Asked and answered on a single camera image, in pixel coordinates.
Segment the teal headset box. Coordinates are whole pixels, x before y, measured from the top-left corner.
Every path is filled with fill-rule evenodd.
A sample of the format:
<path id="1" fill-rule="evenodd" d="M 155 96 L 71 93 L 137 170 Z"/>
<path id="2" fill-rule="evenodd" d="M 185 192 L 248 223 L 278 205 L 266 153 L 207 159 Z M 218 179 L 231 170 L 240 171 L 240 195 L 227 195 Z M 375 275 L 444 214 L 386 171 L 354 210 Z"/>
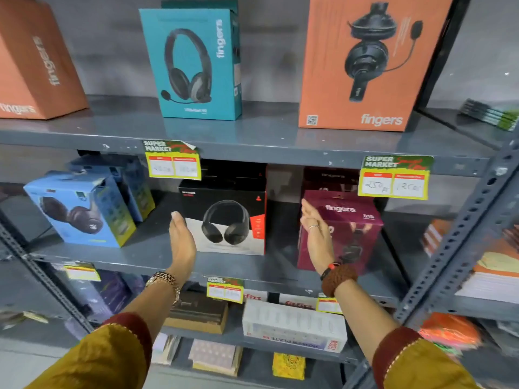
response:
<path id="1" fill-rule="evenodd" d="M 162 116 L 237 120 L 242 114 L 238 14 L 142 8 L 139 17 Z"/>

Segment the dark maroon box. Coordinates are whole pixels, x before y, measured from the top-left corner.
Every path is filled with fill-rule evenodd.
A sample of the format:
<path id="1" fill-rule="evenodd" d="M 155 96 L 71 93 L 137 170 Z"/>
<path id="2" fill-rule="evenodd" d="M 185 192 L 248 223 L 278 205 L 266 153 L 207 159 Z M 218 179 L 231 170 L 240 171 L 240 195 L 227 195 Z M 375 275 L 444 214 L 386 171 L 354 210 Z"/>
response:
<path id="1" fill-rule="evenodd" d="M 301 197 L 307 190 L 327 190 L 357 194 L 360 171 L 330 167 L 304 167 Z"/>

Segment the person's left hand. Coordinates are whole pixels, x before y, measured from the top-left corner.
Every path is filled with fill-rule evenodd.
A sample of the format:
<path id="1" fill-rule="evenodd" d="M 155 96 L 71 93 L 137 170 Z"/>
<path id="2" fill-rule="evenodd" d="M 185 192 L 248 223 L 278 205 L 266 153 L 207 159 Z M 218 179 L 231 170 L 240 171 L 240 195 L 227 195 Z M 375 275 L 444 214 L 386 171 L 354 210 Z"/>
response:
<path id="1" fill-rule="evenodd" d="M 172 263 L 166 270 L 173 275 L 180 286 L 189 280 L 196 260 L 196 245 L 193 236 L 191 242 L 171 242 Z"/>

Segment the person's right forearm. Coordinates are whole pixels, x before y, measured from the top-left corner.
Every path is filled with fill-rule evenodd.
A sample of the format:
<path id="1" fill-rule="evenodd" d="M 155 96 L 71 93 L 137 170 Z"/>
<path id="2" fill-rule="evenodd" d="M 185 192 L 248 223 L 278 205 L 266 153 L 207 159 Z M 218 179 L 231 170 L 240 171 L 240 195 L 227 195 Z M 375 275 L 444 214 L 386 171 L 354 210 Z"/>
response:
<path id="1" fill-rule="evenodd" d="M 372 365 L 382 340 L 400 324 L 353 280 L 341 283 L 335 290 L 335 298 L 365 358 Z"/>

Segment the pink beige flat box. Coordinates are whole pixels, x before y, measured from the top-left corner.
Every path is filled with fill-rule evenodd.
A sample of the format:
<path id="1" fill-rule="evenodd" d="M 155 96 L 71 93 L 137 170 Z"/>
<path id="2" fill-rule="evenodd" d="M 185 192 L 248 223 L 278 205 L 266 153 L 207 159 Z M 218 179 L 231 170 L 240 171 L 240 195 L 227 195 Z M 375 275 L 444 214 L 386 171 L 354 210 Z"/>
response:
<path id="1" fill-rule="evenodd" d="M 243 347 L 194 339 L 188 359 L 196 370 L 237 377 Z"/>

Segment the plain orange product box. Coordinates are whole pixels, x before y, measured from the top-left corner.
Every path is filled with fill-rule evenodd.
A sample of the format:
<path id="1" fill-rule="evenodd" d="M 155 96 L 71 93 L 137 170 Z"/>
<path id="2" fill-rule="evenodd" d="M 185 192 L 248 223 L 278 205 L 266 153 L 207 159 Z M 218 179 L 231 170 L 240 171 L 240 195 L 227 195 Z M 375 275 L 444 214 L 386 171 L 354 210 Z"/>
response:
<path id="1" fill-rule="evenodd" d="M 50 6 L 0 0 L 0 119 L 49 120 L 87 108 Z"/>

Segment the white flat packet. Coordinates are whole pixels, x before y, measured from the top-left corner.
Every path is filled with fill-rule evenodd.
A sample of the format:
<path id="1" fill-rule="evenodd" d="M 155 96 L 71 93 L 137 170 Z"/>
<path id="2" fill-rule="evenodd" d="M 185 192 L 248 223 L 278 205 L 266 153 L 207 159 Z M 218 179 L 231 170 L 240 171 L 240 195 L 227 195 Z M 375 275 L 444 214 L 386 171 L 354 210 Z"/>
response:
<path id="1" fill-rule="evenodd" d="M 160 332 L 152 346 L 151 364 L 171 366 L 182 337 Z"/>

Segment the dark teal box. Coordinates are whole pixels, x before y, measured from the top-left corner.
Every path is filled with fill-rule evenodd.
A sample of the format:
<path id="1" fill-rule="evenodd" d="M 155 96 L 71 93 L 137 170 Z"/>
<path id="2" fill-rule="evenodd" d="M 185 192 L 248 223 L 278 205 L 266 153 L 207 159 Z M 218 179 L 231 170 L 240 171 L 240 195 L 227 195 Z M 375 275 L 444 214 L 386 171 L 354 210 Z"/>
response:
<path id="1" fill-rule="evenodd" d="M 239 14 L 238 0 L 162 0 L 161 8 L 168 9 L 228 9 Z"/>

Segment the grey metal shelf rack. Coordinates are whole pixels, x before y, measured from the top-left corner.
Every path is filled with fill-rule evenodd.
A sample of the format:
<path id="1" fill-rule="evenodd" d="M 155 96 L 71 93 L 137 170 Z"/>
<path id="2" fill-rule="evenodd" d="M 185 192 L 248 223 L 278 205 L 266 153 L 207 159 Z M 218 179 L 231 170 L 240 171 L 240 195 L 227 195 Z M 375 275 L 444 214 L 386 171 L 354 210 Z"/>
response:
<path id="1" fill-rule="evenodd" d="M 421 122 L 417 111 L 406 131 L 398 133 L 300 129 L 294 103 L 245 102 L 243 116 L 232 122 L 166 119 L 155 98 L 91 96 L 89 101 L 90 109 L 51 121 L 2 120 L 0 143 L 138 155 L 146 138 L 181 140 L 198 147 L 202 158 L 351 169 L 360 168 L 369 155 L 424 155 L 434 157 L 433 175 L 459 177 L 470 160 L 490 155 L 490 149 L 447 127 Z M 8 191 L 0 194 L 0 309 L 72 318 L 91 330 L 85 310 L 38 263 L 90 262 L 106 270 L 152 274 L 166 263 L 165 231 L 159 226 L 167 217 L 154 211 L 122 251 L 79 246 L 74 253 L 50 230 L 21 185 L 8 183 Z M 360 284 L 384 307 L 398 310 L 413 277 L 428 263 L 418 241 L 410 240 L 425 229 L 425 216 L 390 214 L 388 219 L 376 270 L 362 275 Z"/>

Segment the mustard sleeve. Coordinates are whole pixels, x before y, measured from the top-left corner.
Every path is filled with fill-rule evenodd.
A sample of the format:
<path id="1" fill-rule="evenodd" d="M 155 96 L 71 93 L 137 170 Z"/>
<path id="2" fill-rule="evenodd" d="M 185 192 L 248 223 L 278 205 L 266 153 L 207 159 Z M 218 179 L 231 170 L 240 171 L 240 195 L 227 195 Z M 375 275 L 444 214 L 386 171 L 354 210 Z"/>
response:
<path id="1" fill-rule="evenodd" d="M 138 314 L 116 314 L 24 389 L 142 389 L 152 343 Z"/>
<path id="2" fill-rule="evenodd" d="M 378 389 L 481 389 L 462 365 L 407 327 L 380 342 L 372 370 Z"/>

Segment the yellow patterned box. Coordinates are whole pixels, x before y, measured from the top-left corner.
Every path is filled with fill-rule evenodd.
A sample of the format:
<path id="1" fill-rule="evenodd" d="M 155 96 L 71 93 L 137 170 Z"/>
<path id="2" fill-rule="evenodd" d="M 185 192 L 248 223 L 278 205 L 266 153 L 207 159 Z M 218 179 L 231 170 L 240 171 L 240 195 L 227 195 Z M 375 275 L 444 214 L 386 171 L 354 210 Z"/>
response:
<path id="1" fill-rule="evenodd" d="M 273 376 L 303 381 L 305 379 L 305 370 L 305 357 L 284 353 L 274 353 L 272 362 Z"/>

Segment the light blue headphone box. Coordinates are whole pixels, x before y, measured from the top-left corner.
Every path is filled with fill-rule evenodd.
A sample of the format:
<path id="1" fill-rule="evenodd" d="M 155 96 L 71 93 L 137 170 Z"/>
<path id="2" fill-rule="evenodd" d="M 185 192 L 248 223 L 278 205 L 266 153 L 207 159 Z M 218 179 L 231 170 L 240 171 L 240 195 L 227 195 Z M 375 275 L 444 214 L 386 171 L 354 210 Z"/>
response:
<path id="1" fill-rule="evenodd" d="M 23 188 L 66 243 L 121 248 L 137 229 L 110 174 L 50 171 Z"/>

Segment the yellow green price label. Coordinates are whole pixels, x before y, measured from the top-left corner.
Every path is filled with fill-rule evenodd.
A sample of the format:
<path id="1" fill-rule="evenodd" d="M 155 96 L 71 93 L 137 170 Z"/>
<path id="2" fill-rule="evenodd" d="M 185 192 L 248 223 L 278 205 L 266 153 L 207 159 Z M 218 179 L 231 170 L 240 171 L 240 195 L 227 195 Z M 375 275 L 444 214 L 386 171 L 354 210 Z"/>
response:
<path id="1" fill-rule="evenodd" d="M 202 179 L 196 146 L 175 140 L 143 140 L 148 174 L 152 178 Z"/>
<path id="2" fill-rule="evenodd" d="M 101 277 L 94 265 L 86 262 L 66 262 L 64 272 L 69 280 L 100 282 Z"/>
<path id="3" fill-rule="evenodd" d="M 208 276 L 206 296 L 211 299 L 243 304 L 244 280 L 230 277 Z"/>
<path id="4" fill-rule="evenodd" d="M 342 310 L 337 299 L 328 297 L 324 293 L 320 293 L 318 295 L 315 310 L 323 313 L 342 314 Z"/>
<path id="5" fill-rule="evenodd" d="M 432 156 L 370 155 L 362 162 L 358 195 L 426 201 Z"/>

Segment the mustard left sleeve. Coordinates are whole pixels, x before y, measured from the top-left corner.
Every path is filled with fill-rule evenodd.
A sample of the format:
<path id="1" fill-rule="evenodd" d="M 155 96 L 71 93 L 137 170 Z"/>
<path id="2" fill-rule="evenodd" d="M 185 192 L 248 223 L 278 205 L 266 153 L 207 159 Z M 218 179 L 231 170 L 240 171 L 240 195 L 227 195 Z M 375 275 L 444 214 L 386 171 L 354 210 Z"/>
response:
<path id="1" fill-rule="evenodd" d="M 142 389 L 152 343 L 138 314 L 116 314 L 24 389 Z"/>

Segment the purple product box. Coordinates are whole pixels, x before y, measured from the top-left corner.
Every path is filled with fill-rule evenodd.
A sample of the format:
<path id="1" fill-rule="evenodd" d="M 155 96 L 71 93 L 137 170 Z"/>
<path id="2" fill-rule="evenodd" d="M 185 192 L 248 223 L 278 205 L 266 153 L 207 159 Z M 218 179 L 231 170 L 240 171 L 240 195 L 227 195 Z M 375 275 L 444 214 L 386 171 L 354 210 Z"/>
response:
<path id="1" fill-rule="evenodd" d="M 95 321 L 103 322 L 120 313 L 132 296 L 118 272 L 99 270 L 100 281 L 85 281 L 84 295 Z"/>

